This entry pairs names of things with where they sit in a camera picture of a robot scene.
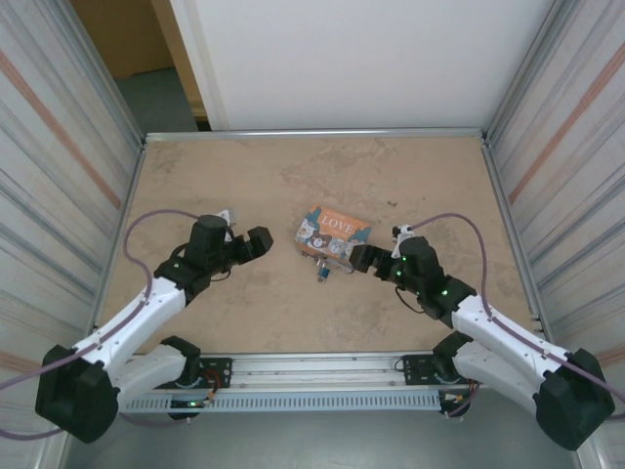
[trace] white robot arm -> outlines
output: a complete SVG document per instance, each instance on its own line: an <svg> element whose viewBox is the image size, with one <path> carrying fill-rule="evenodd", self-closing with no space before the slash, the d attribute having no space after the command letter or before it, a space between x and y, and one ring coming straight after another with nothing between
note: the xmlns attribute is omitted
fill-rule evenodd
<svg viewBox="0 0 625 469"><path fill-rule="evenodd" d="M149 354L131 358L158 327L210 286L212 276L270 250L267 228L256 227L248 235L249 240L234 236L227 210L199 217L188 243L172 252L150 284L112 320L71 349L56 346L48 352L44 365L82 356L41 376L36 412L91 443L112 424L120 405L167 382L193 383L200 350L183 339L169 337Z"/></svg>
<svg viewBox="0 0 625 469"><path fill-rule="evenodd" d="M395 227L393 235L393 251L357 246L350 262L364 273L374 267L375 277L416 295L427 316L455 329L433 349L438 376L448 382L473 379L499 391L531 412L552 440L571 450L614 412L608 391L559 363L604 381L593 355L583 349L571 353L536 337L490 305L486 309L471 286L443 272L423 237L408 226ZM403 366L409 370L406 357Z"/></svg>

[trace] corrugated metal panel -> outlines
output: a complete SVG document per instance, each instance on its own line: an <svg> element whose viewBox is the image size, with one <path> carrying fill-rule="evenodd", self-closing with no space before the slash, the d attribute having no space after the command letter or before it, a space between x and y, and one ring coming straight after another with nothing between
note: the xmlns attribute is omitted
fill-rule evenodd
<svg viewBox="0 0 625 469"><path fill-rule="evenodd" d="M622 389L625 2L576 2L559 28L489 135L553 338L597 354ZM610 435L622 448L625 426Z"/></svg>
<svg viewBox="0 0 625 469"><path fill-rule="evenodd" d="M81 27L63 1L0 3L0 381L89 327L142 150ZM0 396L0 428L50 428L36 384ZM0 440L0 466L42 445Z"/></svg>

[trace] colorful box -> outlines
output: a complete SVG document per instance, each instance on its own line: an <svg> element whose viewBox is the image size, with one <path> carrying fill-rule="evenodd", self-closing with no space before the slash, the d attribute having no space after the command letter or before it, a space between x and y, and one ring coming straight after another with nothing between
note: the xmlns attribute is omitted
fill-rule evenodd
<svg viewBox="0 0 625 469"><path fill-rule="evenodd" d="M295 242L306 255L350 268L354 246L364 244L371 226L331 208L314 205L304 217Z"/></svg>

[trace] mounting plate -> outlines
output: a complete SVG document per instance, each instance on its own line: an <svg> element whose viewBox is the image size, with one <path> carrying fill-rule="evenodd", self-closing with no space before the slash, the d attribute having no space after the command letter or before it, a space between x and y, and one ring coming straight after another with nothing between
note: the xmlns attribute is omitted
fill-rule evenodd
<svg viewBox="0 0 625 469"><path fill-rule="evenodd" d="M465 378L455 381L445 381L437 373L434 365L434 355L404 355L403 378L407 386L441 385L441 384L469 384Z"/></svg>

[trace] white panel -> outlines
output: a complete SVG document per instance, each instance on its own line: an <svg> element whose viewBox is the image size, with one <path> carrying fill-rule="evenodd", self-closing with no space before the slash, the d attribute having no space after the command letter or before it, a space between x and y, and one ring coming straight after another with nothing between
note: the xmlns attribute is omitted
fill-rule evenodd
<svg viewBox="0 0 625 469"><path fill-rule="evenodd" d="M215 130L483 126L551 0L172 0Z"/></svg>

